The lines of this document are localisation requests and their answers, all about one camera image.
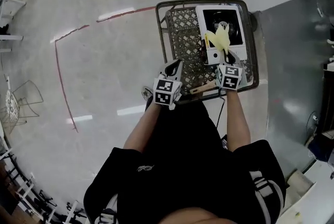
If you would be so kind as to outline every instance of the black cable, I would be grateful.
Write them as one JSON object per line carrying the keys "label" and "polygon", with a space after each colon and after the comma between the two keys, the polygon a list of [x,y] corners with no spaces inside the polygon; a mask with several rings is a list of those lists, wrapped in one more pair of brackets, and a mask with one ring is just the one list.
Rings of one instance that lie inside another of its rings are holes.
{"label": "black cable", "polygon": [[4,73],[4,66],[2,65],[2,53],[0,53],[0,60],[1,60],[1,69],[2,69],[2,72],[4,74],[5,81],[7,82],[7,79],[6,79],[6,76],[5,76],[5,73]]}
{"label": "black cable", "polygon": [[313,111],[310,115],[309,115],[309,117],[308,117],[308,119],[307,119],[307,122],[306,122],[306,126],[305,126],[305,134],[307,135],[307,126],[308,126],[308,123],[309,123],[309,120],[311,119],[311,116],[314,114],[314,113],[316,113],[317,111]]}
{"label": "black cable", "polygon": [[218,120],[217,120],[217,125],[216,125],[216,128],[218,128],[218,124],[219,124],[219,119],[220,119],[220,115],[221,115],[221,112],[223,111],[223,108],[224,108],[224,104],[225,104],[225,99],[219,95],[219,98],[221,98],[223,100],[223,104],[221,106],[221,109],[220,109],[220,112],[219,112],[219,116],[218,116]]}

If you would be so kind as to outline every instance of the polished floor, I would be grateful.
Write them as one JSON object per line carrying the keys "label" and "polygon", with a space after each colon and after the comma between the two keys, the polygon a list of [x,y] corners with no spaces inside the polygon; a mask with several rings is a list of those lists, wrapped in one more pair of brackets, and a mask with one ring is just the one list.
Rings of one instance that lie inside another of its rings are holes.
{"label": "polished floor", "polygon": [[[111,149],[122,147],[142,115],[141,87],[152,85],[163,64],[154,9],[98,21],[161,1],[168,0],[27,0],[11,22],[10,32],[24,40],[2,43],[13,48],[2,55],[3,71],[12,88],[32,80],[44,102],[33,107],[40,117],[15,127],[8,139],[23,172],[33,173],[37,190],[51,195],[60,211],[66,202],[82,203]],[[255,39],[260,86],[240,94],[253,141],[266,136],[268,104],[260,28]],[[4,97],[6,82],[0,80]],[[20,94],[38,100],[32,86]],[[221,100],[205,105],[216,123]],[[226,107],[218,129],[226,133]]]}

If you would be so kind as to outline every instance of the gray wall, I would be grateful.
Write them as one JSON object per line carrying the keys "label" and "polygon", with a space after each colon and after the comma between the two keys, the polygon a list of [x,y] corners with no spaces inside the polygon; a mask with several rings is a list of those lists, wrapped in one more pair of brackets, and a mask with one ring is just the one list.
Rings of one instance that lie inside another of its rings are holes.
{"label": "gray wall", "polygon": [[317,4],[329,13],[329,0],[293,0],[259,14],[268,65],[267,139],[285,176],[313,161],[303,146],[306,122],[313,111],[319,116],[322,63],[334,54],[326,43],[329,20]]}

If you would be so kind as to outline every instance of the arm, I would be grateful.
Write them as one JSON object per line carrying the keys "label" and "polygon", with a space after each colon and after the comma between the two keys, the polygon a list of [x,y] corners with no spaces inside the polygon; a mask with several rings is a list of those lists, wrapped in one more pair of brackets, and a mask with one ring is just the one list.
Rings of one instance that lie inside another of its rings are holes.
{"label": "arm", "polygon": [[127,138],[123,149],[143,152],[159,117],[161,106],[152,102]]}
{"label": "arm", "polygon": [[226,90],[228,98],[228,149],[234,151],[251,143],[250,132],[238,93]]}

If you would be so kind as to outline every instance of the person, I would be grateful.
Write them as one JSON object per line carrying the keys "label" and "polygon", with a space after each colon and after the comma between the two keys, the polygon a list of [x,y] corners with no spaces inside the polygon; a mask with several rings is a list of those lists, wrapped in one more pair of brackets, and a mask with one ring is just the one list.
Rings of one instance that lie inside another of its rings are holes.
{"label": "person", "polygon": [[145,113],[85,193],[90,222],[275,223],[282,171],[265,140],[251,143],[237,92],[226,93],[228,149],[202,102],[170,111],[146,91]]}

